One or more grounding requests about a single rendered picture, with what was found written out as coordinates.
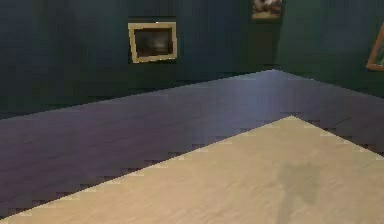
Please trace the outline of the gold framed dark picture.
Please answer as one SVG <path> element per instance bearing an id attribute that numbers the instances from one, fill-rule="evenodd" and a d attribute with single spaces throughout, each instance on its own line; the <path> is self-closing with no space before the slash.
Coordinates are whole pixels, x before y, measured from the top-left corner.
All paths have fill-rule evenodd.
<path id="1" fill-rule="evenodd" d="M 174 60 L 178 57 L 175 22 L 129 23 L 133 63 Z"/>

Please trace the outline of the beige floor cloth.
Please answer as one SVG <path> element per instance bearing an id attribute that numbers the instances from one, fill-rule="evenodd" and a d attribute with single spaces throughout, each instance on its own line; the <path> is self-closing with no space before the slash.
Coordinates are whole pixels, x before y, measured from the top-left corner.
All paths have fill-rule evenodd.
<path id="1" fill-rule="evenodd" d="M 0 224 L 384 224 L 384 157 L 289 116 Z"/>

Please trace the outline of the dark framed pale picture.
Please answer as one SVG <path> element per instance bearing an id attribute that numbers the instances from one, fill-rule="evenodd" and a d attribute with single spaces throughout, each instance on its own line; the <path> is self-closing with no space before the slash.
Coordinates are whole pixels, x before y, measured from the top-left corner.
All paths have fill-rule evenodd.
<path id="1" fill-rule="evenodd" d="M 283 0 L 252 0 L 251 18 L 254 20 L 279 19 Z"/>

